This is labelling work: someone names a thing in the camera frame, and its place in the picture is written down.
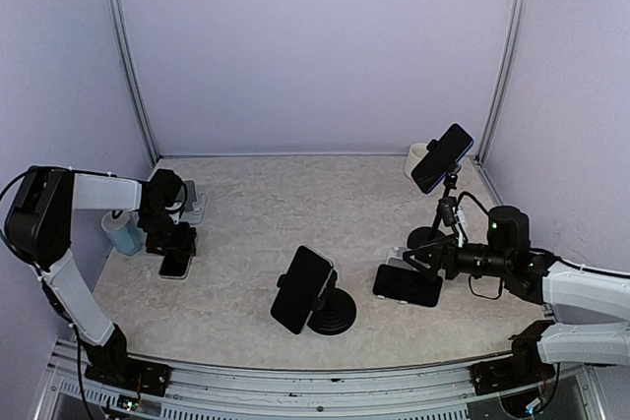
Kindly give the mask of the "black phone clear case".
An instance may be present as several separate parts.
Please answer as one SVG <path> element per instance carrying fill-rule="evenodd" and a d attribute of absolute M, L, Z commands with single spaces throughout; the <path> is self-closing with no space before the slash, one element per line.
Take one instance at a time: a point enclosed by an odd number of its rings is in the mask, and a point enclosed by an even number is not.
<path fill-rule="evenodd" d="M 162 259 L 158 275 L 162 278 L 184 279 L 188 275 L 192 256 L 186 253 L 167 252 Z"/>

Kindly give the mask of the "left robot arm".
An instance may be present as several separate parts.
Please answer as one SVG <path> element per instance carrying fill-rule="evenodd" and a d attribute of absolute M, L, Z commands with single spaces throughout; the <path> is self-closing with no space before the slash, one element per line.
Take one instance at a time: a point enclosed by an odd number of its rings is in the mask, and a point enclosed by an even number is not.
<path fill-rule="evenodd" d="M 186 276 L 196 254 L 196 229 L 182 220 L 187 184 L 159 169 L 147 181 L 56 166 L 32 166 L 13 179 L 18 190 L 8 208 L 1 239 L 31 266 L 55 309 L 77 330 L 93 367 L 119 386 L 138 375 L 121 328 L 97 305 L 71 251 L 77 210 L 133 212 L 146 235 L 148 253 L 162 258 L 164 277 Z"/>

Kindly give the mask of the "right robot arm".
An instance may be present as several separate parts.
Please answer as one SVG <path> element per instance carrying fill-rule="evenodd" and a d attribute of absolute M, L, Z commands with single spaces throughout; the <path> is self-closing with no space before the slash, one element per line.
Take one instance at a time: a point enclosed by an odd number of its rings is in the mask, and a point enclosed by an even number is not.
<path fill-rule="evenodd" d="M 629 275 L 571 263 L 534 248 L 528 216 L 511 206 L 487 213 L 486 243 L 454 231 L 402 252 L 402 260 L 430 281 L 461 273 L 498 278 L 512 295 L 539 306 L 567 306 L 604 314 L 607 324 L 567 325 L 542 320 L 517 335 L 503 374 L 515 385 L 564 362 L 602 366 L 629 363 Z"/>

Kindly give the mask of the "white phone stand right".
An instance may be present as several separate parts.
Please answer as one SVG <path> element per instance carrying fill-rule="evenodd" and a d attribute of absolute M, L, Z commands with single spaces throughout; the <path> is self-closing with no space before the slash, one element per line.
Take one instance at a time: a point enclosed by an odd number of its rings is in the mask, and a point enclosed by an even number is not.
<path fill-rule="evenodd" d="M 388 251 L 385 262 L 376 271 L 372 292 L 384 299 L 418 305 L 422 295 L 422 277 L 403 261 L 403 252 L 399 247 Z"/>

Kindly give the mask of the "white folding phone stand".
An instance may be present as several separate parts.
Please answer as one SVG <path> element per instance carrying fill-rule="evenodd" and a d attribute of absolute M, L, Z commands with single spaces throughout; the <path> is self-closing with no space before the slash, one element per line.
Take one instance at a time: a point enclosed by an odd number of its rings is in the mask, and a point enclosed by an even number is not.
<path fill-rule="evenodd" d="M 191 225 L 200 224 L 204 217 L 207 198 L 193 180 L 183 181 L 183 189 L 178 198 L 182 204 L 180 220 Z"/>

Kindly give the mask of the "black phone blue edge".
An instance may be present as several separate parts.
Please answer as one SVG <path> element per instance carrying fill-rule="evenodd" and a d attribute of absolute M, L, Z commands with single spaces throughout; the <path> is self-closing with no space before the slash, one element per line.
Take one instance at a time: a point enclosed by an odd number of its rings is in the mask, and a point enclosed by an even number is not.
<path fill-rule="evenodd" d="M 427 154 L 411 171 L 411 178 L 425 195 L 445 178 L 447 172 L 472 148 L 473 137 L 454 123 L 439 140 L 429 143 Z"/>

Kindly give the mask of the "black phone on round stand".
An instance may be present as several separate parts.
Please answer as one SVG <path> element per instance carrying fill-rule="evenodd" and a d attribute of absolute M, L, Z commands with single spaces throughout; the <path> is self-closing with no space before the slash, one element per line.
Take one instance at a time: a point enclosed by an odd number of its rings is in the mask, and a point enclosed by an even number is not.
<path fill-rule="evenodd" d="M 301 334 L 333 274 L 333 264 L 306 246 L 299 246 L 271 307 L 272 318 L 293 334 Z"/>

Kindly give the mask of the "light blue cup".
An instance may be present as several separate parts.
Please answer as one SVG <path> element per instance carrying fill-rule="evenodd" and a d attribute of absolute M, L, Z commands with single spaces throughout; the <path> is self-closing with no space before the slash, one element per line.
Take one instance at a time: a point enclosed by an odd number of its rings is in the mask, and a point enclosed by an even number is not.
<path fill-rule="evenodd" d="M 106 213 L 101 219 L 101 228 L 119 253 L 131 257 L 142 249 L 142 235 L 130 212 Z"/>

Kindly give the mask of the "white cup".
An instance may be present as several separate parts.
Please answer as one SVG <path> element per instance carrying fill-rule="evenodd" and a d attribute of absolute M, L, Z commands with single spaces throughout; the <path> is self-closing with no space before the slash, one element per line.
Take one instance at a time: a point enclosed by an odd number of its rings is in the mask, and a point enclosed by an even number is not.
<path fill-rule="evenodd" d="M 427 155 L 427 143 L 415 143 L 409 147 L 408 155 L 406 158 L 404 173 L 411 179 L 411 173 L 416 168 L 416 166 L 423 160 L 423 158 Z"/>

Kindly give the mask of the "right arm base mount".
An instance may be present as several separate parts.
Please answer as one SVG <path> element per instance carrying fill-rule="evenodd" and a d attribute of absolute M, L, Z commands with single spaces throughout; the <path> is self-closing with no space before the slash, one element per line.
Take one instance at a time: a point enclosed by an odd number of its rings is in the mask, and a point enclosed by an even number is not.
<path fill-rule="evenodd" d="M 556 368 L 541 360 L 536 346 L 542 333 L 552 325 L 553 321 L 536 321 L 511 337 L 511 354 L 508 357 L 471 365 L 475 394 L 486 395 L 552 379 Z"/>

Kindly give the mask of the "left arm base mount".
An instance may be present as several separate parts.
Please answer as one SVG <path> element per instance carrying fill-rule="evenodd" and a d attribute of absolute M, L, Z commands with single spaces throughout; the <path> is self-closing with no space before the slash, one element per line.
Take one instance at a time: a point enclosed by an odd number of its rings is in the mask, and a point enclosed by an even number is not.
<path fill-rule="evenodd" d="M 122 372 L 106 372 L 90 364 L 85 375 L 90 381 L 107 386 L 164 397 L 171 372 L 172 369 L 168 365 L 131 358 Z"/>

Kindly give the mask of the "front aluminium rail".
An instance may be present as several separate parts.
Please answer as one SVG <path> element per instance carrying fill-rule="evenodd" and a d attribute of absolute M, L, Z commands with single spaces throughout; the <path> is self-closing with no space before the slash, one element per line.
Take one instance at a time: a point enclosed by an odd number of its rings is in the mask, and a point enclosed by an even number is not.
<path fill-rule="evenodd" d="M 79 380 L 77 346 L 55 343 L 30 419 L 604 419 L 591 368 L 479 394 L 472 361 L 296 371 L 167 361 L 163 395 Z"/>

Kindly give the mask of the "left aluminium frame post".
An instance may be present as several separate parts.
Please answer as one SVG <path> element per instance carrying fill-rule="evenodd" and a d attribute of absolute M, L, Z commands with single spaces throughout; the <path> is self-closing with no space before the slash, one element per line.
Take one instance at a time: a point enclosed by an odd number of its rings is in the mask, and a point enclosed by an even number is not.
<path fill-rule="evenodd" d="M 115 44 L 124 81 L 131 100 L 132 112 L 139 129 L 147 158 L 151 165 L 156 165 L 160 159 L 160 154 L 140 89 L 132 48 L 126 30 L 122 0 L 106 0 L 106 3 L 112 21 Z"/>

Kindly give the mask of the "aluminium frame post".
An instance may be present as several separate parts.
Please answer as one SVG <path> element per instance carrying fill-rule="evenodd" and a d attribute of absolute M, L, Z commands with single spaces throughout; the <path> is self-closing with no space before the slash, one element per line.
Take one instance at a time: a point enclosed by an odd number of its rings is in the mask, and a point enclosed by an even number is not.
<path fill-rule="evenodd" d="M 508 29 L 504 42 L 503 52 L 499 63 L 499 70 L 494 86 L 488 116 L 478 146 L 476 161 L 480 167 L 487 162 L 491 146 L 498 129 L 500 114 L 503 109 L 505 96 L 508 90 L 511 73 L 518 50 L 518 42 L 521 35 L 521 27 L 526 12 L 528 0 L 512 0 Z"/>
<path fill-rule="evenodd" d="M 131 100 L 132 112 L 139 129 L 147 158 L 151 165 L 156 165 L 160 159 L 160 154 L 140 89 L 132 48 L 126 30 L 122 0 L 106 0 L 106 3 L 112 21 L 115 44 L 124 81 Z"/>

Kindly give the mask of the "right aluminium frame post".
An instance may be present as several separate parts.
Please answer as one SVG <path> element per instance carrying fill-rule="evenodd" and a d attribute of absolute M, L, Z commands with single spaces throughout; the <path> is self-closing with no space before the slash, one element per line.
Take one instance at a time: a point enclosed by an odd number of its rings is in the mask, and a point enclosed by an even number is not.
<path fill-rule="evenodd" d="M 526 12 L 528 0 L 512 0 L 508 29 L 504 42 L 503 52 L 499 63 L 499 70 L 494 86 L 488 116 L 478 146 L 476 161 L 480 167 L 487 162 L 491 146 L 498 129 L 500 114 L 503 109 L 505 96 L 508 90 L 511 73 L 518 50 L 518 42 L 521 35 L 521 27 Z"/>

